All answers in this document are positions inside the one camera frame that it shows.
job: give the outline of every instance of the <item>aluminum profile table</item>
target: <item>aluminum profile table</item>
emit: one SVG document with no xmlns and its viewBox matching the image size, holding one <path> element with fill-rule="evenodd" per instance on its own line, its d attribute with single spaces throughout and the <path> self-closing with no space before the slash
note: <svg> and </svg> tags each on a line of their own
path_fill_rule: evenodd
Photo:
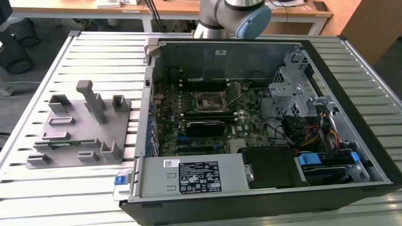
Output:
<svg viewBox="0 0 402 226">
<path fill-rule="evenodd" d="M 0 152 L 0 225 L 132 226 L 132 218 L 113 201 L 113 177 L 134 165 L 136 126 L 146 65 L 147 38 L 188 38 L 188 34 L 83 32 L 69 36 L 25 112 Z M 402 169 L 402 103 L 347 41 L 320 36 L 263 36 L 310 39 L 382 145 Z M 92 80 L 104 99 L 123 94 L 132 100 L 124 160 L 119 165 L 25 169 L 25 159 L 48 117 L 53 94 L 84 99 L 79 80 Z M 358 201 L 337 211 L 264 218 L 200 222 L 191 225 L 401 225 L 399 191 Z"/>
</svg>

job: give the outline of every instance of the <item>black trash bin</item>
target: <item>black trash bin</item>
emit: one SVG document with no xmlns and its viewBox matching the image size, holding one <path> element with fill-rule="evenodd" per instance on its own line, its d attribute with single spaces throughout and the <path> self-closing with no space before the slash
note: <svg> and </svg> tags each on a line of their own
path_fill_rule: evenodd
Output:
<svg viewBox="0 0 402 226">
<path fill-rule="evenodd" d="M 19 43 L 16 34 L 15 41 L 11 45 L 0 44 L 0 66 L 9 74 L 20 74 L 33 67 L 33 62 L 25 51 L 25 48 Z"/>
<path fill-rule="evenodd" d="M 9 23 L 9 32 L 17 34 L 20 44 L 24 47 L 35 46 L 40 42 L 37 37 L 33 22 L 29 18 L 11 17 L 7 22 Z"/>
</svg>

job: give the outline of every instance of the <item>motherboard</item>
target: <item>motherboard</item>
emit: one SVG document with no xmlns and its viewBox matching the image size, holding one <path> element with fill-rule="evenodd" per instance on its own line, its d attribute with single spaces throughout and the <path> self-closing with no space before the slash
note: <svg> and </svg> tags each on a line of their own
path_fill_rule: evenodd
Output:
<svg viewBox="0 0 402 226">
<path fill-rule="evenodd" d="M 158 82 L 159 156 L 236 153 L 270 145 L 259 114 L 263 90 L 251 81 Z"/>
</svg>

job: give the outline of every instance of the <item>power supply label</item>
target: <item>power supply label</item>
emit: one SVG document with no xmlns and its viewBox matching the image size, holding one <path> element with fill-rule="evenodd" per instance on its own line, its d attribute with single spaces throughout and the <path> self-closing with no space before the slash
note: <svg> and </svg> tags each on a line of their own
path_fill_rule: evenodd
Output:
<svg viewBox="0 0 402 226">
<path fill-rule="evenodd" d="M 182 194 L 220 192 L 220 175 L 216 161 L 179 164 L 179 188 Z"/>
</svg>

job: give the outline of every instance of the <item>blue latch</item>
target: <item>blue latch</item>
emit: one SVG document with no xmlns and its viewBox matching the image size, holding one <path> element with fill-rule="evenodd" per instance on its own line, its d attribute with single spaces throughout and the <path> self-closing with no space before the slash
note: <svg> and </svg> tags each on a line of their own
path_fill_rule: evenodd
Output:
<svg viewBox="0 0 402 226">
<path fill-rule="evenodd" d="M 350 155 L 353 157 L 354 162 L 358 162 L 359 161 L 358 153 L 357 152 L 351 152 Z"/>
<path fill-rule="evenodd" d="M 320 159 L 316 153 L 303 153 L 296 159 L 302 166 L 320 164 Z"/>
<path fill-rule="evenodd" d="M 128 182 L 128 176 L 121 175 L 121 176 L 115 176 L 115 185 L 125 185 Z"/>
</svg>

